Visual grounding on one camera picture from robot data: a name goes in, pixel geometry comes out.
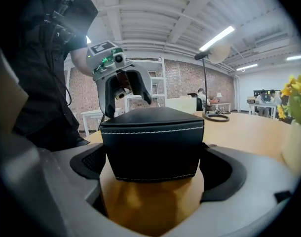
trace brick wall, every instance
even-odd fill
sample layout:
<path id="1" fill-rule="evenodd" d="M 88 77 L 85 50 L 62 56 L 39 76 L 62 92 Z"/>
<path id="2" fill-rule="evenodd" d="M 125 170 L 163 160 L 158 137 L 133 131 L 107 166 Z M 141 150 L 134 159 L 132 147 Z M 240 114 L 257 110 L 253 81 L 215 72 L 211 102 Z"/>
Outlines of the brick wall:
<path id="1" fill-rule="evenodd" d="M 199 88 L 204 88 L 204 74 L 201 66 L 190 63 L 165 60 L 167 97 L 176 98 L 187 93 L 196 93 Z M 233 78 L 223 73 L 207 69 L 208 95 L 216 96 L 222 93 L 222 101 L 231 102 L 234 108 Z M 163 83 L 158 84 L 158 94 L 163 94 Z M 80 113 L 99 108 L 96 83 L 92 78 L 81 74 L 77 69 L 71 70 L 70 93 L 72 96 L 71 110 L 76 113 L 79 130 L 84 130 Z M 150 107 L 164 106 L 164 98 L 154 99 Z M 124 99 L 116 100 L 115 107 L 121 108 L 124 113 Z M 129 109 L 145 108 L 149 105 L 140 99 L 131 99 Z M 88 119 L 89 130 L 94 130 L 93 120 Z"/>

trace black leather box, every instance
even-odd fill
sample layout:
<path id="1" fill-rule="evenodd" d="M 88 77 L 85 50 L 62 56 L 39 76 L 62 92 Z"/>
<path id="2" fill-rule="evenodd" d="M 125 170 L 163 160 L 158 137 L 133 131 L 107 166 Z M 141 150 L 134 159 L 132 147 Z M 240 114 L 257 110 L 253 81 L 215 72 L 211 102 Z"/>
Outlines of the black leather box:
<path id="1" fill-rule="evenodd" d="M 168 107 L 134 109 L 101 124 L 118 180 L 162 182 L 195 175 L 204 120 Z"/>

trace lamp base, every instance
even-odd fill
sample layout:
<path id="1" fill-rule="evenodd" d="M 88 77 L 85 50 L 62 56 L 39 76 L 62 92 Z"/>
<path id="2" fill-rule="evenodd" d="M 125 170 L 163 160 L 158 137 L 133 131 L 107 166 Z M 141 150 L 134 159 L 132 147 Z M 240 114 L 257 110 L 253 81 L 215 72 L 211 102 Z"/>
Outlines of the lamp base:
<path id="1" fill-rule="evenodd" d="M 229 121 L 229 117 L 222 115 L 222 114 L 215 114 L 215 113 L 203 113 L 202 117 L 204 119 L 207 119 L 209 121 L 214 121 L 214 122 L 227 122 Z"/>

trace white stitching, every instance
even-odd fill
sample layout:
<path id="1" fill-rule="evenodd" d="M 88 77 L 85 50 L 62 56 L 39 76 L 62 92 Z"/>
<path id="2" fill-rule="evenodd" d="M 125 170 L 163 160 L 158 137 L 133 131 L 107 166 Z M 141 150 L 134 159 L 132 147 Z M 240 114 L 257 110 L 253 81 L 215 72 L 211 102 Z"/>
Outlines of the white stitching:
<path id="1" fill-rule="evenodd" d="M 160 132 L 179 132 L 179 131 L 194 130 L 194 129 L 201 129 L 201 128 L 203 128 L 203 126 L 178 129 L 178 130 L 154 131 L 154 132 L 102 132 L 101 134 L 144 134 L 144 133 L 160 133 Z"/>
<path id="2" fill-rule="evenodd" d="M 158 179 L 156 179 L 156 180 L 173 179 L 173 178 L 184 177 L 184 176 L 192 176 L 192 175 L 195 175 L 195 174 L 187 174 L 187 175 L 183 175 L 183 176 L 158 178 Z M 152 180 L 155 180 L 155 179 L 130 179 L 130 178 L 123 178 L 123 177 L 117 177 L 117 179 L 136 180 L 136 181 L 152 181 Z"/>

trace white wall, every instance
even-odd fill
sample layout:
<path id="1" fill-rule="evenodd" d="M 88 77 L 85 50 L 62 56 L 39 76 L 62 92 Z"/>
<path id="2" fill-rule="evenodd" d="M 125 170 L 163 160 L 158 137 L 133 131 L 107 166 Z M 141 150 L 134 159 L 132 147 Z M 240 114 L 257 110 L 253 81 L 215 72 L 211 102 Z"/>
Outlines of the white wall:
<path id="1" fill-rule="evenodd" d="M 297 77 L 301 73 L 301 66 L 291 66 L 239 75 L 240 109 L 248 110 L 247 97 L 254 96 L 254 90 L 283 89 L 290 75 Z"/>

